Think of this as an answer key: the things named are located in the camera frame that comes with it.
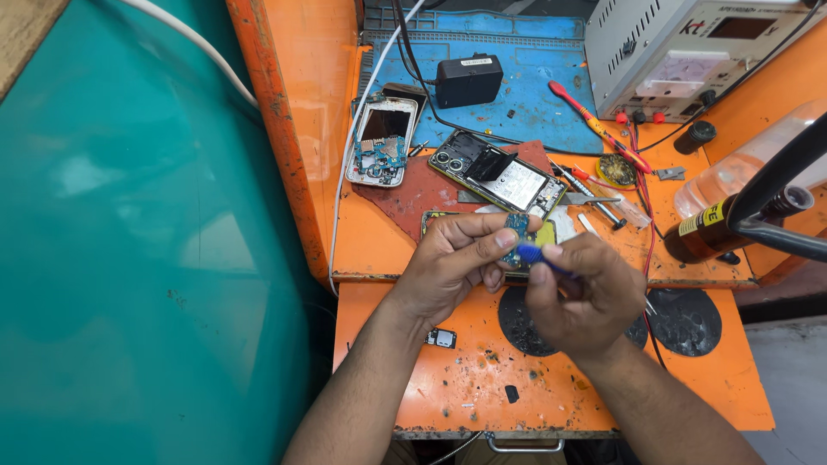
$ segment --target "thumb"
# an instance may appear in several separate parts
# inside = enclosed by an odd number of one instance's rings
[[[557,280],[545,263],[535,263],[528,271],[525,305],[538,331],[554,328],[562,321],[562,307],[557,299]]]
[[[517,232],[511,228],[500,229],[447,255],[446,267],[452,276],[465,276],[480,266],[499,260],[516,245]]]

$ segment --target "white cable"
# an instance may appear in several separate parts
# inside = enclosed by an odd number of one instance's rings
[[[218,53],[218,50],[215,50],[215,47],[211,46],[209,42],[206,41],[203,37],[201,37],[196,31],[186,24],[183,24],[180,19],[170,15],[166,10],[158,7],[152,2],[148,2],[147,0],[119,0],[120,2],[129,5],[130,7],[136,8],[141,10],[142,12],[148,14],[151,17],[154,17],[160,22],[163,22],[167,26],[175,29],[178,33],[182,36],[186,37],[198,46],[199,49],[203,50],[204,53],[207,54],[210,58],[215,61],[215,64],[218,65],[218,68],[227,76],[227,79],[230,79],[232,83],[232,87],[235,87],[236,90],[241,93],[241,96],[253,107],[258,109],[258,101],[256,98],[252,96],[249,90],[244,87],[244,84],[241,83],[241,80],[236,76],[236,73],[232,71],[230,64],[224,60],[224,57]]]
[[[411,8],[408,16],[405,17],[406,24],[410,18],[414,17],[417,10],[423,3],[425,3],[425,0],[419,0],[416,5],[413,5],[413,8]],[[370,94],[370,87],[376,80],[376,75],[379,73],[379,68],[382,67],[382,62],[385,61],[385,56],[388,55],[388,50],[394,46],[396,37],[399,36],[399,31],[401,31],[401,26],[396,27],[396,31],[394,31],[394,33],[390,36],[390,40],[388,40],[388,45],[386,45],[382,50],[382,55],[379,55],[379,61],[376,62],[376,67],[373,70],[373,74],[370,75],[370,80],[367,82],[367,87],[365,87],[365,93],[362,94],[362,98],[359,101],[359,106],[356,107],[356,113],[353,114],[351,128],[347,131],[347,143],[345,144],[345,151],[342,153],[342,169],[339,170],[339,184],[336,186],[336,203],[333,206],[333,231],[330,238],[330,258],[328,258],[329,261],[327,262],[327,279],[330,281],[330,289],[336,297],[339,296],[339,293],[336,292],[336,286],[333,284],[333,251],[336,248],[336,230],[339,226],[339,198],[342,196],[342,183],[345,179],[345,168],[347,167],[347,153],[351,149],[353,131],[356,129],[356,124],[359,122],[359,115],[361,114],[362,108],[365,106],[365,100],[367,100],[367,96]]]

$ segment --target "smartphone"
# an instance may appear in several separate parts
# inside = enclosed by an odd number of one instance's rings
[[[413,129],[416,131],[416,125],[419,124],[419,117],[422,116],[425,103],[428,101],[425,96],[425,89],[410,84],[387,83],[382,86],[382,94],[386,97],[408,98],[419,105],[416,112],[416,120],[413,122]]]
[[[431,155],[428,164],[502,209],[537,215],[543,221],[567,188],[516,153],[509,154],[459,129]]]
[[[400,185],[417,110],[418,104],[408,98],[366,104],[348,158],[347,180],[377,187]]]

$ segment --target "white label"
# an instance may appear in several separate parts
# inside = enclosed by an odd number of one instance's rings
[[[546,178],[515,161],[497,180],[480,182],[480,185],[525,211],[545,181]]]
[[[463,60],[463,61],[460,61],[460,64],[463,65],[463,66],[490,65],[491,63],[494,63],[494,61],[491,61],[491,58],[479,58],[477,60]]]

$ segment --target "brown bottle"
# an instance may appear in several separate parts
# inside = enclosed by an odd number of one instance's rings
[[[684,263],[701,263],[753,243],[730,231],[726,225],[729,208],[737,196],[730,195],[671,227],[663,238],[667,251]],[[814,204],[809,190],[788,185],[764,205],[758,219],[780,227],[784,218],[803,212]]]

